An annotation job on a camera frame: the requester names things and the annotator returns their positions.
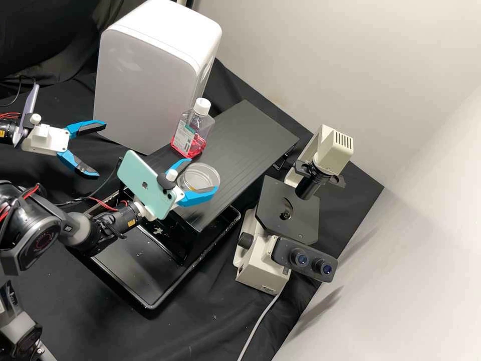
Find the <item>white wall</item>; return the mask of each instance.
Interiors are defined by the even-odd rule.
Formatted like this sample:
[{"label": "white wall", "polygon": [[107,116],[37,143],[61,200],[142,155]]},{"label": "white wall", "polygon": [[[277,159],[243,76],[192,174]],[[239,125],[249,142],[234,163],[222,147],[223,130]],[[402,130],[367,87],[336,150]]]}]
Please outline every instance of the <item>white wall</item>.
[{"label": "white wall", "polygon": [[298,122],[354,137],[386,184],[481,83],[481,4],[465,0],[196,0],[219,59]]},{"label": "white wall", "polygon": [[481,356],[481,89],[381,194],[275,361]]}]

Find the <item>microscope stage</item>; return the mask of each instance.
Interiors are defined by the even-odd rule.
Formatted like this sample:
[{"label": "microscope stage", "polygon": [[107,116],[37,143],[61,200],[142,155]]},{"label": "microscope stage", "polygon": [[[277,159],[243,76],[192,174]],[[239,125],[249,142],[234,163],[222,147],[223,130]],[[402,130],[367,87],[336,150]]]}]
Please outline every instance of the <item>microscope stage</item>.
[{"label": "microscope stage", "polygon": [[295,188],[268,175],[264,176],[256,218],[269,233],[306,245],[319,238],[319,198],[302,200]]}]

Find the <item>microscope base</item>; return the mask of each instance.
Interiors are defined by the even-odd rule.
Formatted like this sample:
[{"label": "microscope base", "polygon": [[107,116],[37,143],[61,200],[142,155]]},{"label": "microscope base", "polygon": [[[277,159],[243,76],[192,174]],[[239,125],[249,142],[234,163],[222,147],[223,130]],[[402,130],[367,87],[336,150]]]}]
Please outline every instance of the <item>microscope base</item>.
[{"label": "microscope base", "polygon": [[271,259],[277,236],[268,234],[255,217],[256,208],[246,211],[242,232],[253,235],[249,249],[237,245],[233,264],[237,267],[235,280],[259,291],[276,295],[289,280],[291,270]]}]

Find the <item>black cloth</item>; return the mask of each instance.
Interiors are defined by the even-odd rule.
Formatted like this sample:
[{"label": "black cloth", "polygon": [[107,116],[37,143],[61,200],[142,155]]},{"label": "black cloth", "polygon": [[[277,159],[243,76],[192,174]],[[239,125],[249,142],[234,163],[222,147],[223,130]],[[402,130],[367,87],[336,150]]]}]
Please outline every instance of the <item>black cloth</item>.
[{"label": "black cloth", "polygon": [[15,0],[0,6],[0,77],[63,50],[91,18],[99,0]]},{"label": "black cloth", "polygon": [[[70,81],[40,90],[36,111],[46,123],[63,126],[90,119],[93,94],[88,87],[93,77],[82,81],[84,84]],[[245,98],[299,137],[291,162],[311,137],[304,127],[218,61],[205,96],[212,100],[213,113]],[[20,111],[24,98],[8,111]],[[126,116],[134,120],[135,110]],[[101,179],[81,179],[54,157],[3,145],[0,178],[26,187],[40,181],[49,190],[49,199],[65,201],[95,189],[125,152],[124,147],[98,135],[74,139],[71,148],[100,172]],[[286,171],[287,167],[282,172],[270,168],[267,174],[281,178]],[[321,238],[316,247],[333,256],[341,253],[382,190],[382,185],[352,163],[343,174],[348,183],[344,192],[318,194]],[[259,178],[234,202],[241,213],[256,203],[261,185]],[[115,187],[116,182],[110,182],[100,196]],[[234,280],[232,258],[239,229],[240,223],[154,314],[137,312],[59,243],[13,283],[26,311],[44,326],[43,341],[58,360],[235,360],[257,318],[272,300]],[[292,273],[253,338],[245,360],[271,359],[318,287],[318,282]]]}]

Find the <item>white speaker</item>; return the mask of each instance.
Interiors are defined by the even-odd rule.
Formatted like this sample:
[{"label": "white speaker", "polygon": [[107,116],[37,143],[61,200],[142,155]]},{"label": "white speaker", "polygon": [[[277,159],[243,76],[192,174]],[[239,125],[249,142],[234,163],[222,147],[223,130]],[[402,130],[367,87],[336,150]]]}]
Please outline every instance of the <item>white speaker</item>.
[{"label": "white speaker", "polygon": [[143,154],[170,143],[204,92],[221,36],[216,22],[170,0],[149,0],[107,28],[94,104],[102,135]]}]

